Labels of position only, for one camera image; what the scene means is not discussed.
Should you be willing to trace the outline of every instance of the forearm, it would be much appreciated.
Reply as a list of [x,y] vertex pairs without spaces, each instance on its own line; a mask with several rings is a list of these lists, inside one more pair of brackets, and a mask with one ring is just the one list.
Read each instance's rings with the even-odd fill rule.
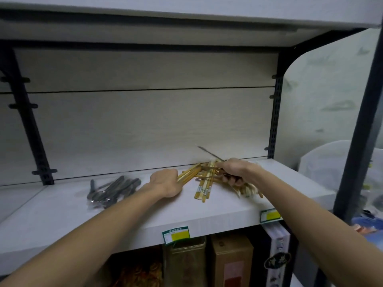
[[383,282],[383,253],[347,224],[259,166],[247,168],[244,178],[273,204],[337,286]]
[[16,270],[0,286],[82,286],[142,214],[162,198],[154,188],[146,184],[99,213]]

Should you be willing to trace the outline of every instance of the brown box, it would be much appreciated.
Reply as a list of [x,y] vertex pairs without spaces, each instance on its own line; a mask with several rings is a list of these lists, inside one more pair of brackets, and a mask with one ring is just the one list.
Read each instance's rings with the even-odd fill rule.
[[253,246],[245,235],[221,233],[211,235],[212,286],[248,287]]

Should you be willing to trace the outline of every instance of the shelving unit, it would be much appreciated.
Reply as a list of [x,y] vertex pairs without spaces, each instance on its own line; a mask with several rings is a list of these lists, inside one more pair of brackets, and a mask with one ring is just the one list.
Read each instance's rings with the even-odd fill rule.
[[[194,145],[201,141],[218,155],[257,161],[332,209],[334,193],[273,160],[283,75],[302,54],[379,27],[383,1],[0,0],[0,7],[0,70],[10,86],[1,85],[0,104],[12,104],[0,113],[9,121],[0,130],[12,133],[0,140],[0,178],[18,185],[0,190],[3,202],[13,201],[1,213],[0,274],[97,214],[85,202],[92,176],[133,171],[145,181],[155,168],[206,161]],[[345,221],[380,129],[382,39],[334,206]],[[177,204],[157,210],[119,250],[160,244],[162,229],[180,223],[192,236],[256,225],[271,207],[218,187],[200,204],[189,200],[193,189],[187,184]],[[193,208],[177,221],[169,214],[183,204]]]

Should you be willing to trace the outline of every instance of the wall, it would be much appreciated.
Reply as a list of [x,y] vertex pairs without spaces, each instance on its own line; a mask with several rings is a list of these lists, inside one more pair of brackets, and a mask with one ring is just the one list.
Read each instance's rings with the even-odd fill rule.
[[[275,159],[296,168],[301,156],[351,139],[380,29],[368,29],[299,57],[283,81]],[[383,147],[379,135],[377,147]]]

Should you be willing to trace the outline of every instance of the shelf bracket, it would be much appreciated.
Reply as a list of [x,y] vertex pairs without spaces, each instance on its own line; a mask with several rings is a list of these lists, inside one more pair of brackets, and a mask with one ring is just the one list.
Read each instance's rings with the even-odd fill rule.
[[32,111],[32,109],[37,108],[37,105],[29,101],[28,93],[24,86],[24,83],[30,82],[30,80],[29,78],[22,77],[13,49],[1,43],[0,70],[5,75],[1,81],[9,83],[13,97],[15,98],[15,103],[10,104],[9,107],[19,112],[33,158],[35,159],[37,170],[33,171],[32,174],[40,175],[43,185],[54,184],[52,173],[57,172],[57,170],[50,169],[49,167],[35,116]]

